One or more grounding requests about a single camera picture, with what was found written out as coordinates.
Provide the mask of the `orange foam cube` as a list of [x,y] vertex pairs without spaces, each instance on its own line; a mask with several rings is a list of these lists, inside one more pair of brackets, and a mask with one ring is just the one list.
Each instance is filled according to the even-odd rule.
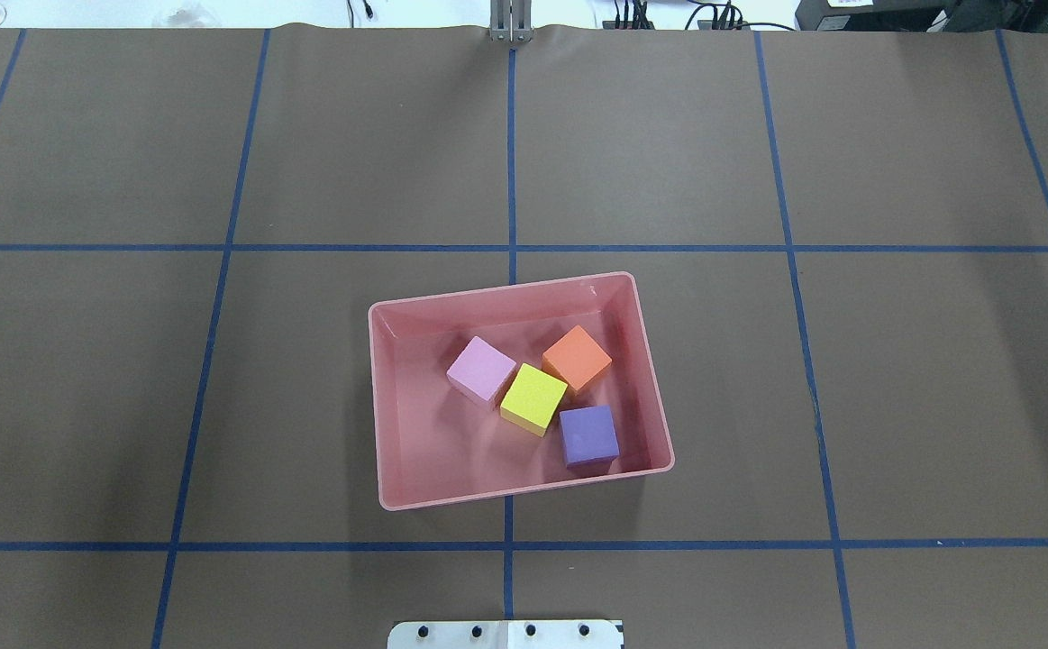
[[587,393],[613,366],[610,356],[582,325],[574,325],[541,356],[541,370],[560,378],[574,398]]

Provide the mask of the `pink foam cube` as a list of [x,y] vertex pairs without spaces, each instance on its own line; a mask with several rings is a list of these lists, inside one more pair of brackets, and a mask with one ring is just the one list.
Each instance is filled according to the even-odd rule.
[[518,362],[483,338],[473,336],[446,370],[450,385],[474,404],[495,409],[506,393]]

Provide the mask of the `pink plastic bin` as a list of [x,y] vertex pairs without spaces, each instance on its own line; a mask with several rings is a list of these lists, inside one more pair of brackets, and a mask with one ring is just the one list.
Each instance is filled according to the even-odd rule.
[[379,301],[368,317],[378,498],[390,512],[675,464],[627,272]]

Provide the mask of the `yellow foam cube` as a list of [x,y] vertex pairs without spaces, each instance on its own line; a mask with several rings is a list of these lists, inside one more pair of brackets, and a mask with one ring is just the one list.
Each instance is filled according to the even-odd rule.
[[560,403],[569,388],[531,364],[521,364],[500,399],[499,415],[537,438],[547,435]]

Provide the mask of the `purple foam cube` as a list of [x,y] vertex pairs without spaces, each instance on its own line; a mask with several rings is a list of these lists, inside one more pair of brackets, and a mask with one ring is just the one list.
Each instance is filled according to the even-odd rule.
[[609,404],[561,411],[558,423],[564,463],[569,469],[610,463],[621,455]]

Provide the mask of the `aluminium frame post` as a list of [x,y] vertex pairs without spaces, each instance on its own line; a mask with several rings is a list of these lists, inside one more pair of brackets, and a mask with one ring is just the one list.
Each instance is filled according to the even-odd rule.
[[492,0],[489,3],[489,38],[503,44],[521,44],[534,37],[533,1]]

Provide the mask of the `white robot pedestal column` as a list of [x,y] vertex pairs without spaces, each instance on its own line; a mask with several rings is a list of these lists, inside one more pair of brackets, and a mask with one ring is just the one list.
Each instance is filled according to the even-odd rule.
[[405,621],[387,648],[624,648],[623,621],[606,619]]

